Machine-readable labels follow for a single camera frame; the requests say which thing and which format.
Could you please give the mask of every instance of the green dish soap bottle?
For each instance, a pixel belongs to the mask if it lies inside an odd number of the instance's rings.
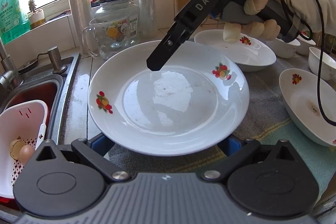
[[[7,44],[30,30],[28,16],[20,9],[19,0],[0,0],[0,30]]]

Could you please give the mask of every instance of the triangular hole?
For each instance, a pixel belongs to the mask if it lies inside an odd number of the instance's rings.
[[[280,151],[277,155],[277,159],[280,159],[280,160],[295,160],[286,146],[281,147],[281,149],[280,149]]]
[[[52,160],[55,159],[56,156],[53,152],[53,150],[51,149],[50,146],[45,146],[43,147],[41,153],[38,155],[37,157],[37,161],[42,161],[42,160]]]

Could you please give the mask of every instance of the white sleeve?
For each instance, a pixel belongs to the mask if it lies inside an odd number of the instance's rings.
[[[313,32],[321,32],[321,20],[315,0],[286,0],[295,13],[307,22]],[[336,0],[319,0],[325,25],[325,33],[336,36]]]

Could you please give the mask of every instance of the ribbed gray surface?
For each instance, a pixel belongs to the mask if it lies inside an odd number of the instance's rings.
[[[199,180],[194,173],[139,173],[114,184],[105,198],[79,216],[42,220],[24,215],[19,224],[312,224],[309,217],[271,221],[248,216],[220,184]]]

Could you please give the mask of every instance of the faucet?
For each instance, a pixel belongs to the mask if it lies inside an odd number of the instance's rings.
[[[4,69],[4,73],[0,76],[0,93],[4,89],[6,90],[9,84],[12,84],[13,88],[21,85],[24,80],[19,75],[17,68],[11,58],[10,54],[7,54],[6,49],[0,38],[0,63]]]

